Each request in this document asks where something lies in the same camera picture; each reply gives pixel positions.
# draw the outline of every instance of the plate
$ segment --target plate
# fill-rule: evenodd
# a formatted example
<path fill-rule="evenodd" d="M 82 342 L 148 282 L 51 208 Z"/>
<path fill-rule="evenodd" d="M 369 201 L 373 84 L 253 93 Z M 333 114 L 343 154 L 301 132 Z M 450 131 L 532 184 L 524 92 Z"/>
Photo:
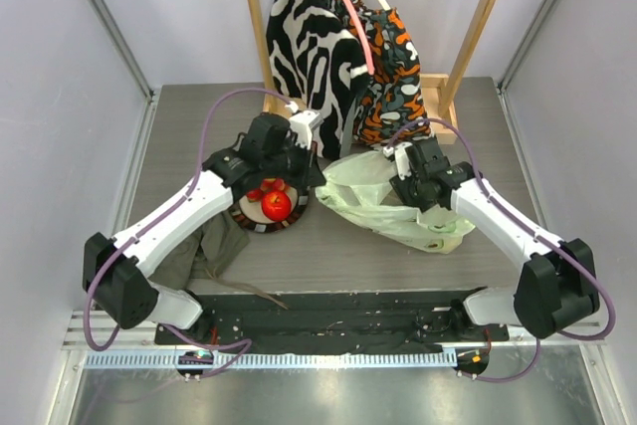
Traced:
<path fill-rule="evenodd" d="M 239 225 L 255 233 L 275 233 L 289 228 L 295 224 L 308 207 L 310 192 L 298 191 L 292 186 L 288 187 L 286 194 L 292 201 L 293 207 L 290 216 L 283 221 L 268 219 L 261 209 L 261 201 L 249 201 L 247 197 L 241 198 L 230 208 L 232 218 Z"/>

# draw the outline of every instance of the gray table surface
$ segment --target gray table surface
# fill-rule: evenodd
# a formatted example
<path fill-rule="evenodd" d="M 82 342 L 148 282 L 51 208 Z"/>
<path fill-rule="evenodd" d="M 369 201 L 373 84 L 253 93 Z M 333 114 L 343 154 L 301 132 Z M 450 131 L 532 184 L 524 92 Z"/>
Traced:
<path fill-rule="evenodd" d="M 224 93 L 246 84 L 164 87 L 133 203 L 136 221 L 183 186 L 194 170 L 203 119 Z M 230 99 L 213 117 L 207 150 L 231 144 L 258 114 L 263 97 Z M 459 126 L 480 167 L 512 204 L 534 217 L 531 199 L 491 79 L 466 79 L 456 97 Z M 463 146 L 445 146 L 452 161 L 466 159 Z M 271 292 L 470 289 L 511 286 L 517 271 L 481 232 L 474 231 L 449 255 L 420 252 L 358 228 L 311 201 L 293 227 L 251 234 L 251 244 L 224 276 Z M 227 292 L 195 280 L 198 293 Z"/>

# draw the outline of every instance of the wooden frame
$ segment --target wooden frame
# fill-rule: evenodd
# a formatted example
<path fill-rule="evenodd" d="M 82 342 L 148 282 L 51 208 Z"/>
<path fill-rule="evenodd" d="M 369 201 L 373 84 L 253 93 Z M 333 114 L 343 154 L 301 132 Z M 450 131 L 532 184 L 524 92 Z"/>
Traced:
<path fill-rule="evenodd" d="M 431 117 L 445 118 L 454 126 L 458 125 L 456 118 L 456 108 L 454 106 L 454 97 L 458 91 L 458 87 L 467 71 L 471 57 L 476 50 L 480 36 L 482 35 L 491 11 L 496 0 L 480 0 L 474 12 L 469 29 L 465 34 L 465 39 L 456 57 L 456 62 L 451 69 L 450 75 L 444 74 L 422 74 L 420 76 L 423 99 L 427 114 Z M 267 89 L 274 88 L 272 70 L 270 68 L 270 59 L 268 55 L 268 44 L 264 31 L 264 22 L 261 15 L 261 4 L 259 0 L 248 0 L 250 9 L 250 18 L 257 43 L 257 51 L 259 53 L 259 61 L 263 72 L 264 84 Z M 287 115 L 283 108 L 282 102 L 267 96 L 264 102 L 264 111 L 272 111 L 279 114 Z M 440 124 L 434 125 L 434 130 L 438 139 L 443 144 L 455 142 L 456 135 L 448 128 Z"/>

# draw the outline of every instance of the wooden post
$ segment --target wooden post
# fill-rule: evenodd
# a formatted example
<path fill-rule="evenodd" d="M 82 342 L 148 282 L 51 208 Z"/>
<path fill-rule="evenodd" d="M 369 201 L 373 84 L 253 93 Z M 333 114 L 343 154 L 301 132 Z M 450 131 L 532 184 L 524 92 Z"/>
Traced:
<path fill-rule="evenodd" d="M 463 41 L 458 57 L 456 58 L 456 63 L 451 70 L 449 81 L 442 91 L 440 109 L 438 110 L 438 114 L 441 118 L 448 115 L 449 105 L 458 91 L 460 82 L 462 82 L 462 78 L 467 71 L 467 66 L 469 66 L 471 56 L 476 50 L 480 36 L 485 29 L 485 25 L 487 25 L 487 20 L 489 20 L 489 15 L 491 14 L 495 3 L 496 0 L 480 0 L 480 2 L 478 2 L 478 7 L 474 12 L 473 19 L 471 19 L 471 24 L 469 24 L 469 30 L 467 30 L 467 34 L 465 35 L 465 40 Z"/>
<path fill-rule="evenodd" d="M 263 83 L 266 89 L 274 90 L 275 83 L 272 78 L 272 69 L 270 68 L 266 31 L 264 29 L 263 17 L 261 15 L 261 2 L 259 2 L 259 0 L 248 0 L 248 8 L 250 9 L 252 29 L 255 33 L 257 52 L 259 53 L 259 62 L 261 63 L 261 71 L 263 73 Z M 277 103 L 275 102 L 274 98 L 272 98 L 271 96 L 267 96 L 264 110 L 274 110 L 276 109 L 276 104 Z"/>

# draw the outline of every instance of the cable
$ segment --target cable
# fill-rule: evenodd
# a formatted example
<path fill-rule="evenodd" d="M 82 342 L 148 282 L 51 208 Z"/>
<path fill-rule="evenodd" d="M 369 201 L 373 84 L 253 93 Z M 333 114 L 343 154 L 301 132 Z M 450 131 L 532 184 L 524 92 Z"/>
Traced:
<path fill-rule="evenodd" d="M 529 363 L 529 365 L 527 365 L 527 368 L 525 368 L 522 372 L 518 372 L 515 375 L 512 375 L 510 377 L 502 377 L 502 378 L 498 378 L 498 377 L 483 377 L 481 375 L 472 375 L 471 373 L 467 373 L 467 372 L 462 372 L 462 375 L 464 375 L 467 378 L 471 378 L 473 380 L 478 380 L 480 382 L 489 382 L 489 383 L 507 383 L 507 382 L 513 382 L 514 380 L 518 380 L 519 378 L 522 378 L 526 375 L 529 374 L 529 372 L 531 372 L 531 370 L 535 367 L 535 365 L 537 364 L 537 361 L 539 360 L 539 352 L 541 350 L 541 345 L 539 343 L 539 339 L 536 338 L 535 339 L 535 353 L 533 354 L 533 358 L 531 359 L 531 362 Z"/>
<path fill-rule="evenodd" d="M 235 356 L 232 357 L 230 360 L 228 360 L 226 363 L 224 363 L 220 367 L 213 368 L 211 370 L 208 370 L 207 372 L 204 372 L 204 373 L 200 374 L 199 375 L 200 379 L 201 378 L 208 378 L 208 377 L 212 377 L 214 375 L 220 374 L 221 372 L 223 372 L 224 370 L 229 368 L 231 365 L 236 363 L 237 360 L 239 360 L 248 351 L 248 349 L 252 345 L 252 341 L 250 339 L 248 339 L 248 338 L 244 338 L 243 340 L 239 340 L 237 342 L 234 342 L 234 343 L 231 343 L 231 344 L 228 344 L 228 345 L 206 345 L 206 344 L 203 344 L 203 343 L 195 342 L 194 340 L 190 340 L 183 333 L 181 333 L 178 328 L 173 327 L 172 325 L 164 324 L 163 326 L 166 327 L 168 330 L 170 330 L 175 336 L 177 336 L 178 338 L 180 338 L 184 342 L 189 343 L 190 345 L 194 345 L 194 346 L 196 346 L 198 348 L 204 348 L 206 350 L 210 350 L 211 352 L 214 351 L 214 350 L 229 350 L 229 349 L 236 348 L 236 347 L 239 347 L 239 346 L 243 345 L 243 348 L 241 350 L 239 350 L 239 352 L 237 352 L 235 354 Z M 202 359 L 202 358 L 197 358 L 197 357 L 188 357 L 188 360 L 202 362 L 202 363 L 214 363 L 211 359 Z M 170 380 L 165 381 L 161 385 L 156 386 L 155 388 L 153 388 L 149 392 L 144 393 L 143 395 L 141 395 L 139 397 L 135 397 L 135 398 L 114 398 L 114 397 L 111 397 L 111 396 L 105 394 L 104 393 L 104 388 L 106 386 L 106 383 L 104 382 L 104 383 L 102 383 L 100 385 L 100 387 L 98 388 L 97 392 L 94 394 L 93 399 L 89 403 L 89 406 L 87 407 L 87 411 L 84 413 L 84 418 L 82 419 L 81 425 L 87 425 L 89 423 L 89 418 L 93 414 L 93 410 L 96 407 L 96 405 L 98 403 L 98 399 L 100 397 L 105 398 L 106 400 L 108 400 L 110 402 L 124 404 L 124 405 L 132 404 L 132 403 L 138 403 L 138 402 L 141 402 L 141 401 L 145 400 L 146 398 L 150 397 L 151 395 L 154 395 L 155 393 L 163 390 L 164 388 L 168 388 L 170 385 L 172 385 L 172 384 L 174 384 L 176 382 L 180 382 L 182 380 L 183 380 L 183 378 L 181 378 L 181 377 L 172 378 Z"/>
<path fill-rule="evenodd" d="M 119 256 L 121 256 L 130 246 L 132 246 L 137 241 L 139 241 L 152 228 L 154 228 L 157 224 L 159 224 L 161 221 L 163 221 L 168 216 L 170 216 L 177 208 L 179 208 L 184 202 L 186 202 L 188 200 L 188 198 L 190 197 L 192 192 L 197 187 L 197 183 L 199 182 L 199 177 L 201 176 L 201 171 L 202 171 L 202 167 L 203 167 L 203 154 L 204 154 L 204 148 L 205 148 L 205 144 L 206 144 L 206 136 L 208 134 L 208 125 L 210 123 L 212 115 L 214 114 L 216 109 L 219 107 L 219 105 L 222 104 L 225 100 L 227 100 L 227 99 L 229 99 L 229 98 L 231 98 L 231 97 L 233 97 L 235 95 L 248 93 L 248 92 L 255 92 L 255 93 L 260 93 L 260 94 L 272 95 L 273 97 L 277 97 L 278 99 L 282 100 L 285 103 L 287 103 L 289 101 L 288 98 L 284 97 L 283 95 L 281 95 L 281 94 L 279 94 L 277 92 L 273 92 L 273 91 L 266 90 L 266 89 L 260 89 L 260 88 L 247 88 L 247 89 L 240 89 L 240 90 L 235 90 L 233 92 L 227 93 L 226 95 L 224 95 L 221 98 L 219 98 L 219 100 L 217 100 L 217 102 L 215 102 L 215 104 L 210 108 L 210 110 L 208 111 L 208 114 L 206 116 L 206 119 L 204 121 L 203 129 L 201 131 L 201 139 L 199 141 L 199 152 L 197 154 L 197 166 L 195 168 L 195 174 L 194 174 L 194 176 L 192 178 L 192 181 L 190 182 L 190 186 L 186 190 L 185 194 L 180 199 L 178 199 L 172 206 L 170 206 L 166 211 L 164 211 L 159 216 L 157 216 L 155 219 L 150 221 L 146 226 L 141 228 L 141 230 L 139 230 L 139 232 L 137 233 L 136 236 L 130 237 L 123 245 L 121 245 L 120 248 L 118 248 L 112 255 L 110 255 L 108 257 L 108 259 L 105 261 L 105 263 L 102 265 L 102 267 L 100 268 L 100 270 L 98 271 L 96 276 L 94 277 L 93 281 L 91 282 L 91 285 L 89 286 L 89 289 L 87 290 L 87 299 L 86 299 L 85 304 L 84 304 L 84 317 L 82 319 L 82 323 L 83 323 L 83 328 L 84 328 L 85 340 L 87 341 L 87 344 L 89 345 L 89 347 L 92 350 L 97 351 L 97 352 L 102 352 L 102 351 L 107 350 L 112 345 L 112 343 L 114 342 L 115 338 L 117 337 L 117 334 L 119 333 L 119 325 L 118 325 L 112 331 L 112 334 L 108 338 L 106 343 L 98 344 L 93 339 L 93 335 L 91 333 L 91 305 L 93 303 L 93 299 L 95 297 L 96 290 L 98 289 L 98 286 L 100 285 L 100 282 L 102 281 L 102 279 L 104 278 L 104 276 L 106 275 L 108 270 L 110 270 L 112 265 L 115 263 L 117 258 L 119 258 Z M 237 346 L 240 346 L 239 344 L 242 344 L 242 343 L 243 343 L 243 341 L 239 341 L 239 342 L 235 342 L 235 344 L 231 344 L 231 345 L 234 345 L 235 348 L 236 348 Z"/>
<path fill-rule="evenodd" d="M 491 333 L 489 332 L 488 327 L 485 327 L 485 337 L 487 338 L 487 350 L 485 350 L 485 355 L 489 355 L 494 345 L 491 340 Z"/>
<path fill-rule="evenodd" d="M 535 235 L 535 230 L 533 228 L 531 228 L 524 221 L 522 221 L 520 218 L 518 218 L 512 211 L 509 210 L 509 208 L 507 206 L 505 206 L 503 203 L 501 203 L 498 200 L 498 198 L 496 198 L 494 196 L 491 196 L 491 192 L 487 188 L 487 185 L 484 183 L 484 181 L 482 179 L 482 175 L 480 174 L 480 169 L 478 168 L 478 160 L 476 159 L 476 155 L 474 153 L 474 150 L 471 147 L 471 145 L 469 144 L 469 141 L 467 140 L 465 135 L 463 133 L 461 133 L 458 128 L 456 128 L 449 121 L 446 121 L 446 120 L 440 119 L 440 118 L 416 118 L 413 121 L 409 121 L 404 126 L 402 126 L 398 131 L 396 131 L 396 133 L 391 137 L 391 139 L 389 140 L 389 143 L 387 145 L 388 146 L 393 146 L 395 144 L 396 140 L 398 139 L 398 136 L 403 131 L 405 131 L 407 129 L 410 129 L 410 128 L 413 128 L 414 126 L 418 126 L 418 125 L 422 124 L 423 122 L 427 123 L 429 121 L 434 121 L 436 123 L 440 123 L 440 124 L 444 125 L 445 127 L 451 129 L 456 134 L 456 136 L 458 136 L 458 139 L 460 139 L 462 144 L 465 146 L 465 149 L 467 150 L 467 154 L 469 155 L 469 160 L 470 160 L 471 165 L 472 165 L 473 170 L 474 170 L 474 176 L 476 176 L 476 181 L 477 181 L 478 185 L 480 186 L 480 189 L 482 190 L 482 192 L 485 194 L 485 196 L 490 198 L 490 201 L 505 216 L 507 216 L 514 224 L 516 224 L 520 229 L 525 231 L 530 236 L 535 237 L 535 239 L 537 241 L 539 241 L 543 245 L 545 245 L 548 248 L 550 248 L 552 251 L 557 253 L 557 255 L 561 259 L 563 259 L 569 265 L 571 265 L 573 268 L 575 268 L 575 270 L 579 274 L 581 274 L 586 279 L 586 281 L 588 281 L 597 290 L 599 295 L 604 299 L 604 302 L 606 303 L 606 308 L 608 309 L 608 323 L 606 324 L 606 327 L 602 331 L 600 331 L 598 333 L 595 333 L 593 335 L 579 335 L 579 334 L 576 334 L 576 333 L 567 332 L 567 331 L 563 330 L 563 331 L 560 332 L 560 334 L 564 335 L 565 337 L 574 338 L 574 339 L 577 339 L 577 340 L 600 340 L 602 338 L 607 337 L 612 332 L 612 330 L 615 328 L 615 323 L 617 322 L 617 314 L 616 314 L 616 311 L 615 311 L 615 305 L 613 304 L 613 301 L 610 298 L 610 295 L 608 294 L 606 289 L 601 285 L 601 283 L 599 281 L 597 281 L 597 278 L 595 278 L 592 274 L 590 274 L 586 270 L 586 268 L 584 268 L 581 264 L 579 264 L 578 261 L 576 261 L 575 259 L 570 257 L 565 251 L 562 251 L 557 245 L 555 245 L 552 242 L 550 242 L 544 236 Z"/>

